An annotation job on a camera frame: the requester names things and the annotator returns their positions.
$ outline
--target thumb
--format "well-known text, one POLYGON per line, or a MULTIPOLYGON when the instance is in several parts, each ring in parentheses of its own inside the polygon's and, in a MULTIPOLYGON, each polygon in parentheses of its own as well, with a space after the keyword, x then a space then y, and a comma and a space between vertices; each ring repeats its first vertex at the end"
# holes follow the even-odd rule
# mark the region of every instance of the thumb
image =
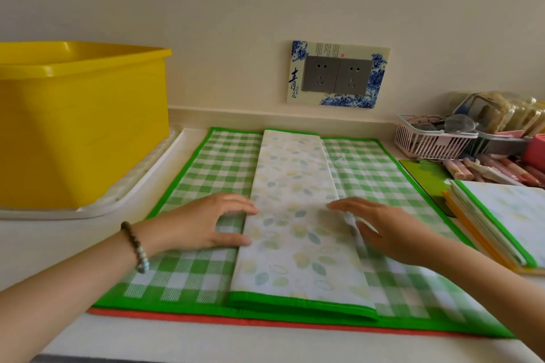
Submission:
POLYGON ((382 244, 382 237, 378 232, 373 231, 367 224, 361 221, 356 221, 356 225, 360 230, 361 236, 365 241, 370 243, 374 248, 379 248, 382 244))
POLYGON ((239 247, 252 244, 252 239, 243 234, 219 233, 212 236, 212 247, 239 247))

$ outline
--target white table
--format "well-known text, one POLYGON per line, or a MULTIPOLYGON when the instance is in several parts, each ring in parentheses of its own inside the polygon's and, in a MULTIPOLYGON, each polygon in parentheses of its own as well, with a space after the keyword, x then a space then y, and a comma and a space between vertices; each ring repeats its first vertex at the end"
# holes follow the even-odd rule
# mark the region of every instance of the white table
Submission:
MULTIPOLYGON (((125 206, 102 217, 0 220, 0 290, 144 218, 206 135, 186 129, 176 149, 125 206)), ((516 340, 385 335, 80 316, 44 353, 159 362, 537 362, 516 340)))

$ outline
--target pink container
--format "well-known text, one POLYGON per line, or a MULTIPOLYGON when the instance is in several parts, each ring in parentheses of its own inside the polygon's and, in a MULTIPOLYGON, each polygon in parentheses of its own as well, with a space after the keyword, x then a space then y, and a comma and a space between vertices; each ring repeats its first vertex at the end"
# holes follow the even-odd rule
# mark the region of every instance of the pink container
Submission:
POLYGON ((537 134, 526 148, 522 160, 534 168, 545 172, 545 134, 537 134))

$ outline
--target bracelet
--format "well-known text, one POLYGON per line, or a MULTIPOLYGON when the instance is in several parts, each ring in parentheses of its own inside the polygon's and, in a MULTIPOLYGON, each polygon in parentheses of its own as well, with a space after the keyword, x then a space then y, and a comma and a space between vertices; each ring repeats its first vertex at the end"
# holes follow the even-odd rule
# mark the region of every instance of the bracelet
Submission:
POLYGON ((144 249, 142 248, 142 244, 140 244, 140 240, 134 234, 133 227, 131 226, 130 222, 123 221, 121 223, 121 229, 126 231, 127 235, 129 236, 129 240, 134 247, 136 256, 138 257, 138 265, 136 266, 136 270, 139 273, 144 274, 149 270, 149 260, 144 252, 144 249))

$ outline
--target red fabric edge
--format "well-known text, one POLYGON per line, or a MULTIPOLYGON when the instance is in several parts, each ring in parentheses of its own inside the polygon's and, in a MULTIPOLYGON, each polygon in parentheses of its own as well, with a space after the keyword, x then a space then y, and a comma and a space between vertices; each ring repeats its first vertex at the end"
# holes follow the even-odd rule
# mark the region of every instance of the red fabric edge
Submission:
POLYGON ((310 324, 274 322, 247 318, 232 318, 220 316, 203 316, 190 314, 158 313, 153 311, 101 309, 91 307, 88 313, 98 316, 139 318, 144 320, 163 320, 168 322, 228 324, 235 326, 285 327, 290 329, 339 330, 342 332, 371 332, 383 334, 399 334, 410 336, 440 336, 440 337, 480 337, 472 334, 456 332, 437 332, 433 330, 385 329, 381 327, 359 327, 333 324, 310 324))

